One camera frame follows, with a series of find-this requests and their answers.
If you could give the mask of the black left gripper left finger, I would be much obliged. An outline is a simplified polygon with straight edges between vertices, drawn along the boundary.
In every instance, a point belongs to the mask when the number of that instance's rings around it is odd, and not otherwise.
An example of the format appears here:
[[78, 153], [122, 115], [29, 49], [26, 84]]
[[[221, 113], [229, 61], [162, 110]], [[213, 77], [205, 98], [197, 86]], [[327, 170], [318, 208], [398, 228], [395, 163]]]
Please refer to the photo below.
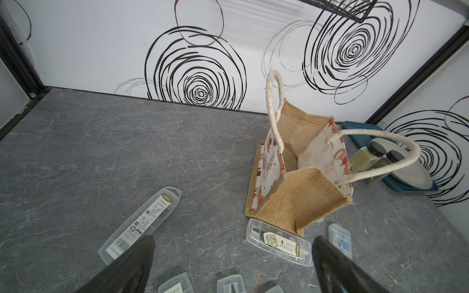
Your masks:
[[152, 235], [141, 237], [84, 286], [79, 293], [142, 293], [147, 285], [155, 241]]

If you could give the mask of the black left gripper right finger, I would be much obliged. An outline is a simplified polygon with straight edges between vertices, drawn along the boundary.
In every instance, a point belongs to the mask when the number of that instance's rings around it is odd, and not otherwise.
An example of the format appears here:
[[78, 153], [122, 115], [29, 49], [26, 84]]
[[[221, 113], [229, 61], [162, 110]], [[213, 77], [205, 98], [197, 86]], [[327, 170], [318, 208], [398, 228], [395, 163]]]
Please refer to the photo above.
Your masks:
[[311, 252], [323, 293], [388, 293], [325, 237], [315, 238]]

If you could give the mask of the clear compass case blue compass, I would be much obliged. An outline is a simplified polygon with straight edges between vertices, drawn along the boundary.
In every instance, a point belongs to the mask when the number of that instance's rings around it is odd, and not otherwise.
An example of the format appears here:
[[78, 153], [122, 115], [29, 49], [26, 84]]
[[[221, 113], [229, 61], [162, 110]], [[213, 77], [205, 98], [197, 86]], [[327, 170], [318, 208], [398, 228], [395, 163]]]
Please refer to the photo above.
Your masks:
[[351, 234], [347, 229], [333, 223], [328, 227], [328, 238], [334, 247], [353, 260]]

